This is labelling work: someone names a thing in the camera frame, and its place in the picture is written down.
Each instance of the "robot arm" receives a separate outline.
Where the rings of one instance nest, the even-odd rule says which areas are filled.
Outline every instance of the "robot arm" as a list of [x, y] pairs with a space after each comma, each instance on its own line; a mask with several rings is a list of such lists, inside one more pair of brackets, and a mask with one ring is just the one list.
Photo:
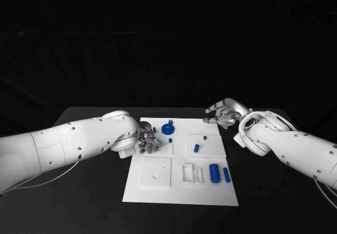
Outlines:
[[231, 98], [217, 103], [207, 112], [214, 110], [217, 118], [207, 118], [204, 122], [228, 128], [240, 121], [240, 133], [234, 139], [243, 147], [260, 156], [273, 150], [283, 163], [337, 189], [336, 144], [297, 131], [276, 113], [255, 112]]
[[0, 138], [0, 194], [34, 176], [86, 160], [111, 148], [126, 158], [136, 144], [149, 153], [162, 142], [152, 125], [126, 111], [70, 122], [54, 128]]

